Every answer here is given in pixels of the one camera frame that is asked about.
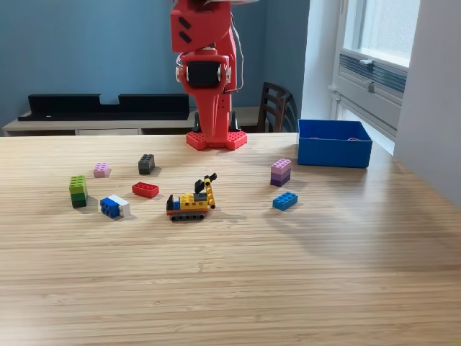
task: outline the yellow lego vehicle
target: yellow lego vehicle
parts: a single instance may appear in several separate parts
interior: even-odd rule
[[[211,183],[218,176],[205,176],[204,181],[198,180],[195,183],[194,193],[185,193],[178,200],[173,195],[166,202],[166,214],[173,222],[201,221],[208,213],[208,207],[215,209],[216,202],[213,196]]]

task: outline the cable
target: cable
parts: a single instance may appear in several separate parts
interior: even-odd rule
[[[183,55],[183,53],[180,53],[180,54],[178,55],[178,57],[176,58],[176,65],[177,65],[177,66],[180,66],[180,67],[182,67],[182,63],[181,63],[181,57],[182,57],[182,55]]]
[[[243,80],[243,67],[244,67],[244,64],[245,64],[245,57],[243,56],[243,51],[242,51],[242,44],[240,42],[240,35],[238,34],[238,31],[237,31],[237,28],[234,24],[234,20],[233,20],[233,16],[232,16],[232,29],[233,31],[235,32],[236,34],[236,37],[237,37],[237,42],[238,42],[238,49],[240,51],[240,55],[242,57],[242,68],[241,68],[241,85],[240,85],[240,88],[237,88],[237,89],[234,89],[234,90],[227,90],[227,92],[237,92],[238,90],[242,90],[243,89],[243,85],[244,85],[244,80]]]

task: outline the blue lego brick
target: blue lego brick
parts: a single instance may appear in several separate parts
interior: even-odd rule
[[[272,207],[281,211],[286,211],[288,208],[294,206],[297,203],[297,195],[291,192],[286,192],[283,195],[274,199]]]
[[[101,200],[101,212],[110,218],[116,218],[120,216],[119,205],[111,200],[110,198],[105,198]]]

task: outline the lego crane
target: lego crane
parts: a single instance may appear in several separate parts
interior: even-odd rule
[[[166,214],[173,222],[201,221],[208,213],[208,207],[216,208],[211,183],[218,176],[216,173],[207,175],[202,180],[195,182],[194,193],[184,193],[178,200],[173,195],[166,201]]]
[[[171,11],[172,48],[179,53],[176,80],[197,102],[194,131],[187,134],[197,150],[236,150],[248,140],[231,112],[232,93],[239,90],[231,4],[253,1],[177,0]]]

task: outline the red robot arm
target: red robot arm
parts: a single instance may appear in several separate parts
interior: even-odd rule
[[[231,3],[178,0],[171,11],[173,51],[181,53],[176,78],[195,97],[200,129],[187,135],[197,150],[235,150],[247,142],[244,132],[229,132],[232,96],[237,87],[236,44]]]

